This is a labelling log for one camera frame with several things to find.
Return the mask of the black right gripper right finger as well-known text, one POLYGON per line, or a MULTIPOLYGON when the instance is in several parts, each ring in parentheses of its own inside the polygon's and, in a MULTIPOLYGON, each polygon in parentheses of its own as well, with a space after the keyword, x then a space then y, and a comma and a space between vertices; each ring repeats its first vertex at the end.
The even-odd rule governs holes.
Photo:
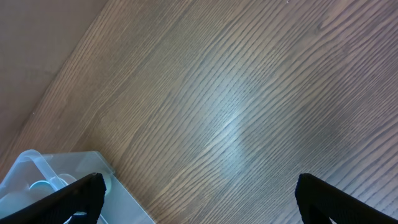
POLYGON ((397 223, 309 173, 300 174, 295 198, 304 223, 397 223))

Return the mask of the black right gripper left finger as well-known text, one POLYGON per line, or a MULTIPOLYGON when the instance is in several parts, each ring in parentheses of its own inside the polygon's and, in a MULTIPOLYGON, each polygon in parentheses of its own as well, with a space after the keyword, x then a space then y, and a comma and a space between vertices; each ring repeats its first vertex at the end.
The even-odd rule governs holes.
POLYGON ((96 223, 104 204, 102 174, 91 173, 1 219, 1 224, 96 223))

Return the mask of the small light blue cup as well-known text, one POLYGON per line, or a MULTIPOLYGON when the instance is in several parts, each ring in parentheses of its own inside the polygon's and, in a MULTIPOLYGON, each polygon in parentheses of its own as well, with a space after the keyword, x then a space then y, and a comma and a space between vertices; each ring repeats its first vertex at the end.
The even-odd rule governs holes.
POLYGON ((72 222, 96 223, 104 204, 104 194, 110 180, 102 173, 94 172, 80 179, 69 174, 60 174, 49 180, 38 180, 29 187, 34 201, 29 208, 37 206, 44 212, 53 212, 60 218, 72 217, 72 222))

